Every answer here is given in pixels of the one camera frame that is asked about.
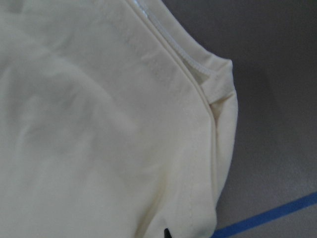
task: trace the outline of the gray surface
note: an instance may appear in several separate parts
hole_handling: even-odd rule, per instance
[[[218,228],[316,192],[317,1],[164,3],[207,50],[233,60],[239,118]],[[316,238],[317,208],[235,237]]]

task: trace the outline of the blue stripe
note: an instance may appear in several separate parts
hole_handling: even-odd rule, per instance
[[[274,208],[267,212],[261,213],[254,217],[245,219],[231,226],[216,230],[211,238],[230,237],[235,234],[244,232],[248,229],[275,220],[277,218],[286,216],[305,207],[312,206],[314,204],[317,204],[317,192],[314,192],[308,196],[302,197],[300,199],[297,199],[280,207]]]

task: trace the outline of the white cloth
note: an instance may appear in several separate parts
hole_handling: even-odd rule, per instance
[[[0,2],[0,237],[208,238],[232,63],[159,0]]]

